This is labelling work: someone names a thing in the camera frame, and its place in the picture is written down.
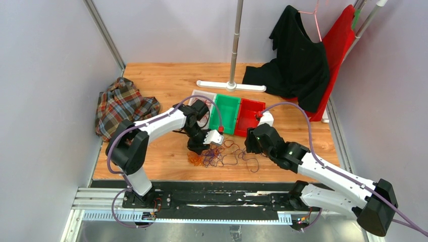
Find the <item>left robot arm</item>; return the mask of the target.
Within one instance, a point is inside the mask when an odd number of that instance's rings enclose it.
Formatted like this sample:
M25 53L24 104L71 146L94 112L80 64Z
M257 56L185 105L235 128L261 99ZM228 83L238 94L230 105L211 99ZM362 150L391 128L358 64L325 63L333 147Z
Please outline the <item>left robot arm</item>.
M124 120L118 125L105 153L108 164L119 167L129 192L135 196L135 202L140 207L149 208L154 204L154 188L143 168L149 144L169 132L183 130L188 137L187 148L201 154L210 147L210 130L202 129L198 121L208 111L203 101L196 100L192 105L176 104L145 121L133 123Z

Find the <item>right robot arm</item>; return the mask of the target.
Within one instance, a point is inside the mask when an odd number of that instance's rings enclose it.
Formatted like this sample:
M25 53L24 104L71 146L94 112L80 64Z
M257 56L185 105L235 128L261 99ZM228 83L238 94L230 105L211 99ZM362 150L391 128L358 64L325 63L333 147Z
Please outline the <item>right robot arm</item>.
M248 128L244 144L248 153L263 153L281 169L311 177L328 187L321 189L307 182L296 182L288 197L293 209L302 210L305 206L328 209L356 219L360 227L373 235L386 236L398 208L389 181L351 174L299 143L284 141L269 124Z

